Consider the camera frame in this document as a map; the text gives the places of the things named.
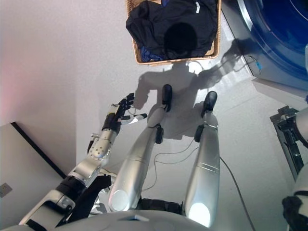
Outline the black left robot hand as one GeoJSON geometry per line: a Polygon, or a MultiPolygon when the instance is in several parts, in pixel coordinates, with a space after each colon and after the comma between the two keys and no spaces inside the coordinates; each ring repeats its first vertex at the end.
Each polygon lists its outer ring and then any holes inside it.
{"type": "Polygon", "coordinates": [[[130,93],[124,97],[119,103],[111,104],[110,110],[107,113],[102,130],[109,129],[116,134],[120,132],[122,125],[136,123],[147,118],[147,114],[125,115],[134,103],[134,93],[130,93]]]}

